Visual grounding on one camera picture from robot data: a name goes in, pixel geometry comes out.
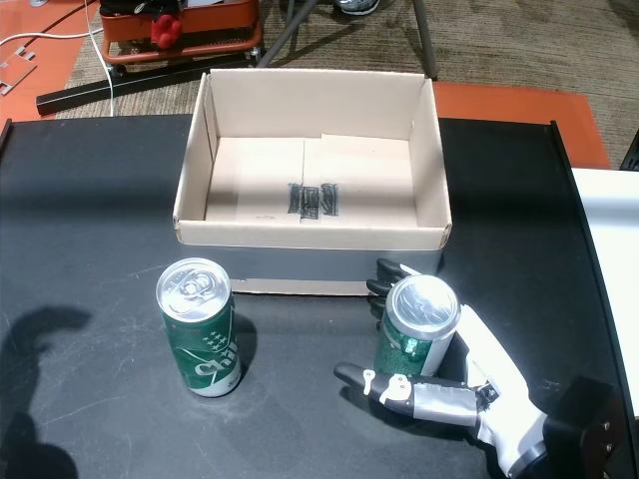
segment orange floor mat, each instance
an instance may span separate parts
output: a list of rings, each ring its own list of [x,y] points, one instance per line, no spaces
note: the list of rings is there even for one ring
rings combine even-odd
[[[529,88],[434,84],[440,118],[548,124],[556,121],[577,168],[609,169],[608,155],[583,95]]]
[[[0,39],[17,33],[40,32],[83,1],[49,0],[42,7],[33,8],[29,0],[0,0]],[[98,3],[89,6],[90,16],[98,9]],[[70,35],[87,31],[84,10],[73,14],[47,33]],[[0,47],[0,62],[11,56],[29,39],[19,39]],[[5,97],[0,96],[0,124],[6,118],[14,121],[39,120],[36,109],[38,95],[62,90],[73,72],[76,58],[84,39],[50,40],[40,39],[27,47],[36,54],[33,61],[36,69]]]

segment green can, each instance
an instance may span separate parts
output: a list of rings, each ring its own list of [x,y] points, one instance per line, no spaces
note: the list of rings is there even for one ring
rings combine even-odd
[[[156,298],[189,389],[207,397],[232,391],[241,367],[227,272],[208,259],[182,259],[162,273]]]
[[[402,279],[386,298],[374,369],[431,376],[459,323],[454,291],[436,276]]]

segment can lid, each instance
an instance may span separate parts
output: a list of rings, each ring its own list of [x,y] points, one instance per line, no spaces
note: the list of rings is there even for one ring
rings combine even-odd
[[[216,315],[230,295],[227,272],[201,257],[174,262],[162,273],[156,287],[162,311],[182,322],[199,322]]]
[[[438,339],[459,322],[459,302],[448,284],[420,274],[402,279],[386,299],[386,314],[399,332],[416,339]]]

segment cardboard box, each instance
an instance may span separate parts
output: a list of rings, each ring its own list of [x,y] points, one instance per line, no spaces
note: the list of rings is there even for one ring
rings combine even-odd
[[[237,291],[366,294],[378,257],[434,272],[451,219],[430,80],[212,70],[174,224]]]

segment black tabletop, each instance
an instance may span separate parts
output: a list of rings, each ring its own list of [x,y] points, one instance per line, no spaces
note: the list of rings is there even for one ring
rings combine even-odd
[[[0,164],[7,477],[499,477],[462,429],[394,416],[332,376],[338,361],[371,363],[363,298],[238,296],[241,384],[219,399],[183,386],[155,284],[173,261],[207,255],[179,244],[171,223],[189,122],[12,132]],[[625,388],[552,129],[442,120],[441,133],[453,212],[441,277],[502,342],[538,407],[579,374]],[[636,477],[633,457],[627,440],[613,479]]]

